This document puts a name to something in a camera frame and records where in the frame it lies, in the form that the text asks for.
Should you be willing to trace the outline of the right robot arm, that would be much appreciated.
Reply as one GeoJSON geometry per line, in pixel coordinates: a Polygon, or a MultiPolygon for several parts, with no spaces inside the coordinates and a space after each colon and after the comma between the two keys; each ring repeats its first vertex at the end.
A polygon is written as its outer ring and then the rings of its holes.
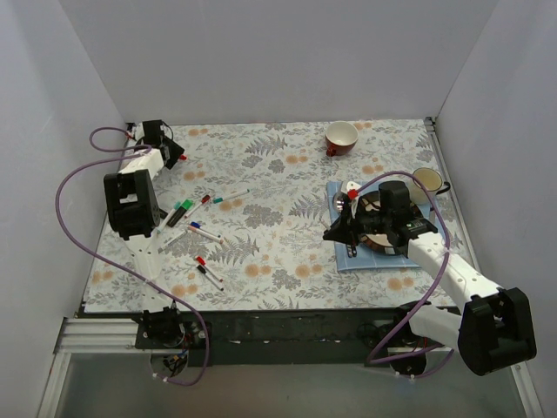
{"type": "Polygon", "coordinates": [[[458,353],[479,376],[533,359],[537,354],[528,297],[505,289],[450,250],[445,226],[425,218],[400,180],[382,182],[376,193],[345,182],[336,199],[337,218],[323,238],[353,247],[372,234],[383,235],[393,249],[433,278],[459,309],[451,313],[429,304],[426,296],[399,308],[391,330],[375,345],[368,364],[382,363],[379,352],[395,338],[413,346],[425,338],[434,347],[458,353]]]}

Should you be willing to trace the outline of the blue cap whiteboard marker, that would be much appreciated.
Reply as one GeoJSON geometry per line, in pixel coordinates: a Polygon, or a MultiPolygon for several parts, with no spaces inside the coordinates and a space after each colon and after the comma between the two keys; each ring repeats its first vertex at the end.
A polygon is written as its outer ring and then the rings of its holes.
{"type": "Polygon", "coordinates": [[[198,233],[204,237],[206,237],[207,239],[211,239],[214,240],[216,242],[221,242],[222,241],[222,236],[219,234],[214,234],[211,233],[209,231],[207,231],[205,228],[203,228],[200,224],[196,223],[196,222],[191,222],[189,224],[189,229],[192,230],[195,233],[198,233]]]}

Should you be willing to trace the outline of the teal cap marker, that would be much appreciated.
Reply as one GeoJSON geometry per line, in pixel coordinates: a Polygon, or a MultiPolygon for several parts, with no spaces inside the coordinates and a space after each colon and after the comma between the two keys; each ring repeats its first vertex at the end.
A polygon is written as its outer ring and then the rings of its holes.
{"type": "Polygon", "coordinates": [[[250,192],[250,189],[247,189],[247,188],[243,189],[243,190],[236,191],[236,192],[232,192],[232,193],[229,193],[228,195],[214,198],[212,200],[212,203],[219,204],[219,203],[225,202],[227,200],[235,199],[235,198],[238,198],[240,196],[246,195],[249,192],[250,192]]]}

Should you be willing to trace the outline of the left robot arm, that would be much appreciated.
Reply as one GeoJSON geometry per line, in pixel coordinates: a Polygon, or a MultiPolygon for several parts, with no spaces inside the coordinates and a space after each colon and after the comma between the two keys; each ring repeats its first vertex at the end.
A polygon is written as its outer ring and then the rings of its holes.
{"type": "Polygon", "coordinates": [[[144,278],[138,324],[147,340],[174,348],[184,341],[185,327],[179,322],[176,302],[159,290],[159,231],[166,216],[153,188],[153,179],[164,168],[173,167],[184,152],[169,132],[171,128],[160,119],[136,125],[131,133],[136,140],[131,161],[104,176],[104,193],[111,229],[127,247],[135,272],[144,278]]]}

